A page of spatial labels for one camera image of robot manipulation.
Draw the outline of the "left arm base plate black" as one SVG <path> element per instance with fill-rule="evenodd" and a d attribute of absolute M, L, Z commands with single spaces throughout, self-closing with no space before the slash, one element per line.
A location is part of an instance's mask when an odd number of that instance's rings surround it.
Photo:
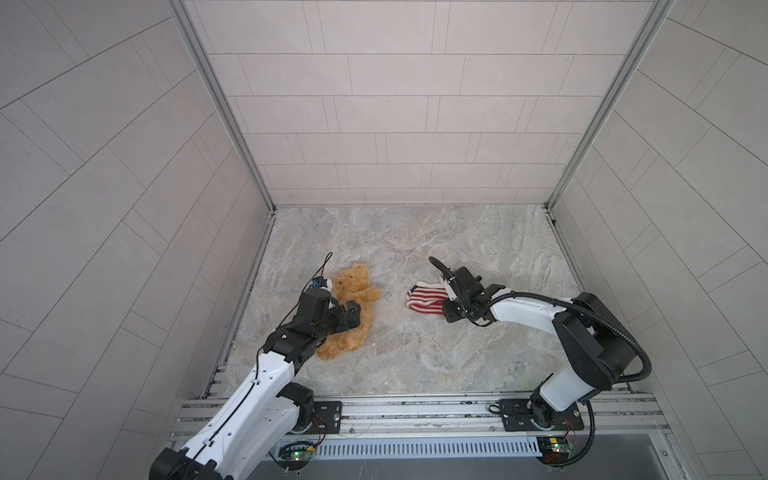
<path fill-rule="evenodd" d="M 338 434 L 341 428 L 343 403 L 319 401 L 299 407 L 297 424 L 291 435 Z"/>

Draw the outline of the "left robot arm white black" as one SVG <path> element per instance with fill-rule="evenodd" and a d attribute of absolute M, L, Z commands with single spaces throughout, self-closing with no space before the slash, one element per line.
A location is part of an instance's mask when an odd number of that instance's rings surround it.
<path fill-rule="evenodd" d="M 312 423 L 313 392 L 293 381 L 327 337 L 361 324 L 361 306 L 326 286 L 302 292 L 293 319 L 265 341 L 252 370 L 221 409 L 179 450 L 164 449 L 151 479 L 246 479 L 278 441 Z"/>

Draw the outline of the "red white striped knit sweater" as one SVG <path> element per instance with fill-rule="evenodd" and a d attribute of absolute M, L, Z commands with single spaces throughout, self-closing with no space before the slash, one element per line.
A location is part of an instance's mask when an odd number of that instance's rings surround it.
<path fill-rule="evenodd" d="M 442 284 L 417 282 L 406 293 L 406 307 L 416 313 L 442 315 L 442 303 L 449 295 Z"/>

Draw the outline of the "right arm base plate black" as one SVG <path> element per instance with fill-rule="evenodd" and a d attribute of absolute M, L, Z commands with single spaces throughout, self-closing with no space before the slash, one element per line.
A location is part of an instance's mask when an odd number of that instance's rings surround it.
<path fill-rule="evenodd" d="M 581 431 L 584 416 L 577 402 L 557 411 L 543 400 L 501 399 L 489 407 L 501 417 L 506 432 Z"/>

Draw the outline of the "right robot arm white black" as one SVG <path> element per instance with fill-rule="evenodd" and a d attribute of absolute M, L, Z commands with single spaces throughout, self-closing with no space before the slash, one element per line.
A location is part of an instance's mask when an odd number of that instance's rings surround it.
<path fill-rule="evenodd" d="M 451 270 L 435 258 L 448 298 L 443 315 L 450 323 L 468 320 L 478 327 L 515 323 L 557 337 L 568 363 L 531 393 L 522 416 L 549 430 L 574 403 L 586 402 L 615 383 L 643 380 L 651 373 L 647 354 L 599 298 L 583 292 L 570 300 L 482 285 L 465 267 Z"/>

